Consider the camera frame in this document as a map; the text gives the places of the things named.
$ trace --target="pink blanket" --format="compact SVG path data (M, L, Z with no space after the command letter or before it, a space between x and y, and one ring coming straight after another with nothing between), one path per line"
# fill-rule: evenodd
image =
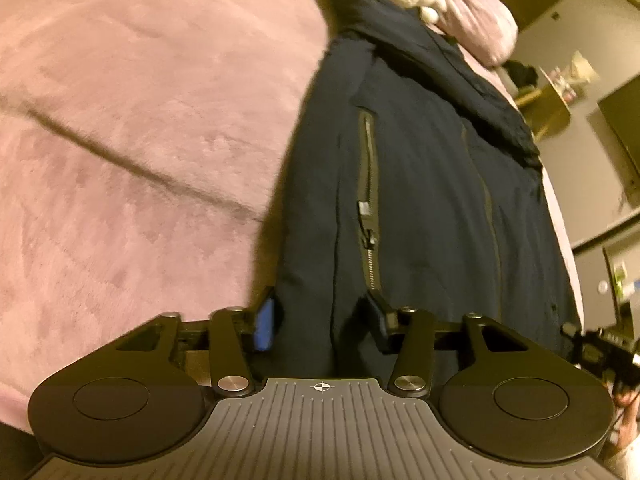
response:
M0 421L165 311L273 282L322 0L0 0Z
M442 30L457 38L485 67L500 66L509 59L518 26L500 0L445 1L447 12L438 22Z

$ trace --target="navy blue jacket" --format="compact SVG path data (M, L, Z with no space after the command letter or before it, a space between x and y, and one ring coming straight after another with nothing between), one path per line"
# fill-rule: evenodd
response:
M392 306L450 321L479 312L559 351L575 302L521 115L415 12L389 0L331 2L339 34L287 168L276 281L284 323L258 369L388 377L394 357L380 355L356 314L370 285L371 207L371 277Z

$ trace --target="pink pillow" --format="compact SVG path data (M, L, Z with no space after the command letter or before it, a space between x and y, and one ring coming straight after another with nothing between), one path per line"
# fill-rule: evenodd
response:
M513 52L518 26L500 0L445 0L438 27L458 40L487 68L501 65Z

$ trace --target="jacket zipper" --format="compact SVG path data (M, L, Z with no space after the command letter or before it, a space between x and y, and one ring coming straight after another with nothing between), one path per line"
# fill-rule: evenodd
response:
M367 288L379 290L378 154L373 116L366 110L360 111L358 130L360 133L360 176L358 178L360 253Z
M498 237L495 234L495 225L494 225L494 204L491 198L491 192L489 191L489 187L487 186L484 178L480 171L478 171L478 167L476 166L473 157L471 157L471 151L469 150L468 137L466 133L466 128L462 126L462 143L465 146L466 155L469 158L469 163L471 167L476 172L478 176L478 180L482 185L482 191L484 192L484 216L486 218L486 222L489 226L489 231L491 233L492 242L494 244L494 255L495 255L495 263L496 263L496 277L497 277L497 285L496 285L496 295L498 299L498 322L502 321L502 264L500 261L500 247L498 246Z

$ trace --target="gray grip surface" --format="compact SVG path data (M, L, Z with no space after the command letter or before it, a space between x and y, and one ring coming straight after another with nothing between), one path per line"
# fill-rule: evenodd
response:
M459 444L421 400L375 380L269 379L218 403L188 442L145 463L96 467L54 457L33 480L615 480L595 460L527 468Z

